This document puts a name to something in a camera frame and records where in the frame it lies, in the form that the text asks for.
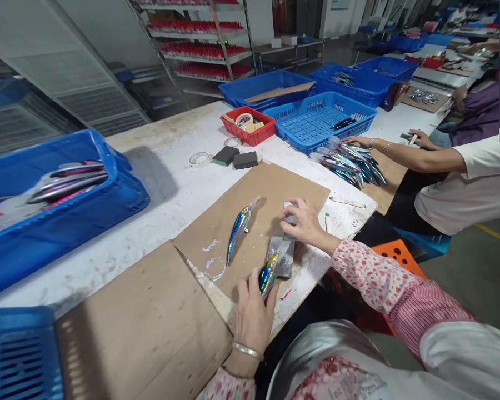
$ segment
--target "sanding sponge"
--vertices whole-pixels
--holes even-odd
[[[233,157],[233,166],[235,169],[251,168],[255,167],[257,164],[256,152],[237,154]]]
[[[213,157],[213,162],[215,164],[227,167],[232,163],[233,157],[238,155],[239,153],[239,149],[235,147],[224,146],[222,150],[215,154],[215,156]]]

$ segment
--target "cardboard sheet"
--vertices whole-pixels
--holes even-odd
[[[257,196],[262,198],[248,224],[249,233],[243,234],[231,266],[224,270],[229,237],[237,214]],[[282,234],[279,214],[283,202],[302,197],[308,199],[318,212],[328,196],[328,188],[278,165],[261,163],[178,235],[174,245],[211,280],[224,271],[216,285],[236,302],[239,279],[247,277],[254,267],[264,265],[271,237]]]
[[[296,86],[291,86],[291,87],[288,87],[285,89],[277,88],[277,89],[274,89],[274,90],[271,90],[271,91],[268,91],[265,93],[257,94],[253,97],[247,98],[247,99],[245,99],[245,101],[247,101],[248,103],[256,103],[259,101],[266,100],[268,98],[284,96],[285,94],[296,93],[296,92],[305,92],[305,91],[308,91],[309,89],[311,89],[314,84],[315,84],[315,82],[308,82],[308,83],[302,83],[302,84],[296,85]]]
[[[232,336],[171,242],[56,321],[67,399],[194,399]]]
[[[379,170],[385,177],[387,186],[381,185],[378,187],[374,184],[365,184],[362,192],[375,200],[378,203],[378,208],[376,210],[385,215],[393,202],[398,186],[400,186],[404,179],[407,168],[392,161],[389,157],[384,156],[376,149],[372,150],[371,154],[378,162]]]
[[[415,100],[409,97],[409,95],[416,90],[419,90],[419,88],[412,86],[407,93],[404,93],[401,96],[400,98],[401,102],[416,108],[423,109],[431,113],[436,113],[448,101],[448,99],[450,99],[450,96],[447,96],[445,94],[433,93],[435,96],[437,96],[438,100],[437,103],[434,104],[417,103]]]

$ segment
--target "worker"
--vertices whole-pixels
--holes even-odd
[[[461,3],[459,8],[455,10],[444,25],[445,28],[457,28],[467,19],[468,4]]]
[[[452,93],[454,107],[463,112],[461,122],[447,122],[440,125],[428,137],[423,131],[412,129],[418,135],[418,145],[429,150],[442,150],[476,142],[498,135],[500,130],[500,86],[494,82],[487,88],[468,93],[466,86]]]
[[[361,136],[344,141],[374,147],[422,174],[411,180],[410,187],[401,185],[394,196],[385,217],[396,228],[423,235],[453,235],[476,223],[500,218],[499,136],[439,151]],[[430,184],[429,174],[441,172],[449,174]]]
[[[331,267],[383,313],[425,371],[392,368],[370,339],[341,319],[308,325],[277,364],[267,399],[498,399],[500,331],[477,322],[434,281],[403,269],[356,241],[325,232],[306,201],[289,200],[282,229],[331,257]],[[253,380],[271,334],[277,286],[266,303],[258,272],[237,285],[237,343],[205,389],[207,400],[253,400]]]

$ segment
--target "paint stain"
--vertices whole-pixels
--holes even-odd
[[[208,247],[202,247],[202,251],[210,251],[217,243],[218,241],[214,239]]]

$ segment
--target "silver bracelet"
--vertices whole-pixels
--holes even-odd
[[[240,344],[240,343],[237,343],[237,342],[233,342],[232,347],[234,349],[236,349],[236,350],[239,350],[240,352],[249,354],[252,357],[257,358],[259,361],[263,361],[265,359],[265,356],[263,354],[260,354],[257,351],[255,351],[255,350],[253,350],[253,349],[251,349],[249,347],[246,347],[243,344]]]

